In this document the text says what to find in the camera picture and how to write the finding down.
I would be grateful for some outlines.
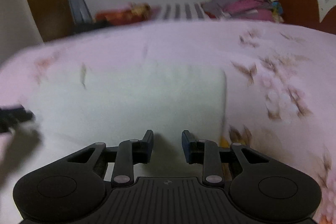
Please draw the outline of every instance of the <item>brown wooden furniture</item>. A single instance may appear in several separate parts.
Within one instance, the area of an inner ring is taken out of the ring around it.
[[[318,0],[279,0],[285,23],[336,34],[336,6],[320,22]]]

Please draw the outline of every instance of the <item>pink cloth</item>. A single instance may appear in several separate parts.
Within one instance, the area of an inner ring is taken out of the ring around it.
[[[237,16],[237,18],[275,22],[272,12],[268,9],[254,9],[243,15]]]
[[[335,35],[304,27],[242,20],[102,30],[13,56],[0,70],[0,105],[25,105],[48,75],[78,69],[83,63],[96,72],[146,59],[220,67],[227,78],[223,138],[230,140],[232,133],[235,142],[237,132],[249,136],[247,144],[252,148],[315,178],[323,200],[314,219],[332,223],[336,216],[335,42]],[[17,179],[13,176],[8,179],[11,186]],[[15,209],[10,191],[0,198],[2,207],[11,204]]]
[[[268,2],[266,0],[238,0],[234,3],[226,5],[223,8],[223,12],[228,12],[233,15],[251,9],[256,9],[265,3]]]

